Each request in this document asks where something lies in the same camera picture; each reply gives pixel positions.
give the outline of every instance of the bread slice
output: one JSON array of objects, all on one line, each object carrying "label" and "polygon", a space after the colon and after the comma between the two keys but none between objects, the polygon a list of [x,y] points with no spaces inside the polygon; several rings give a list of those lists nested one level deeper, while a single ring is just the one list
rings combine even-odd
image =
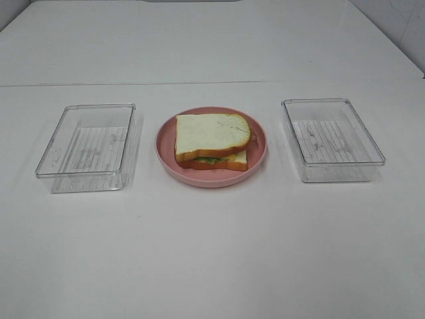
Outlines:
[{"label": "bread slice", "polygon": [[193,169],[224,168],[232,171],[246,171],[248,169],[246,150],[237,154],[227,155],[223,158],[195,158],[189,161],[181,161],[178,164],[182,168]]},{"label": "bread slice", "polygon": [[248,122],[239,114],[185,114],[176,118],[177,162],[237,154],[250,141]]}]

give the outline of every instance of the plastic container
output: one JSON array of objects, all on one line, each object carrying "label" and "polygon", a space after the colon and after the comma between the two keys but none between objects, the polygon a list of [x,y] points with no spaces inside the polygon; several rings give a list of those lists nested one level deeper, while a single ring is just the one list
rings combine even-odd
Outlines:
[{"label": "plastic container", "polygon": [[51,193],[122,189],[137,160],[141,122],[135,123],[134,104],[66,107],[36,177]]},{"label": "plastic container", "polygon": [[347,99],[284,100],[282,106],[302,181],[370,181],[385,164]]}]

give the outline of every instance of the table surface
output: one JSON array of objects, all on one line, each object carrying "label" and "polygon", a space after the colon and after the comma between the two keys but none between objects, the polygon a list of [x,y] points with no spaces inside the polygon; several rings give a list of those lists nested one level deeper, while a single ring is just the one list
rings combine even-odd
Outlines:
[{"label": "table surface", "polygon": [[0,47],[1,86],[423,77],[345,0],[37,1]]},{"label": "table surface", "polygon": [[[417,80],[0,88],[0,317],[422,318],[425,98]],[[280,101],[345,97],[387,164],[368,183],[302,183]],[[133,184],[50,194],[34,170],[67,105],[134,102]],[[259,171],[222,189],[159,163],[172,115],[227,106],[268,135]]]}]

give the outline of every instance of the wall tile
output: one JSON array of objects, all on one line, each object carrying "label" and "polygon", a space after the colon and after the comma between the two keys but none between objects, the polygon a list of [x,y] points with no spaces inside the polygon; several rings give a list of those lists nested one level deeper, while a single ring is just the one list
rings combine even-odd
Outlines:
[{"label": "wall tile", "polygon": [[397,45],[407,26],[415,0],[351,0]]},{"label": "wall tile", "polygon": [[417,0],[400,47],[425,72],[425,0]]},{"label": "wall tile", "polygon": [[29,0],[0,0],[0,31],[28,5]]}]

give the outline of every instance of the pink plate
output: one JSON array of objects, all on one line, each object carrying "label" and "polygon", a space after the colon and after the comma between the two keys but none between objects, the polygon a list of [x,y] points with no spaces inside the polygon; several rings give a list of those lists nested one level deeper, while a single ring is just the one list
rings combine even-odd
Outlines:
[{"label": "pink plate", "polygon": [[218,106],[206,106],[202,108],[193,108],[179,114],[208,114],[208,113],[228,113],[240,114],[245,117],[251,128],[251,133],[256,136],[256,140],[248,144],[248,170],[230,171],[228,169],[196,170],[191,168],[182,168],[177,165],[174,156],[175,144],[175,116],[170,118],[158,131],[155,143],[159,161],[165,170],[174,178],[183,183],[197,187],[224,187],[246,179],[251,176],[259,167],[267,153],[267,137],[263,128],[257,121],[249,115],[231,108],[222,108]]}]

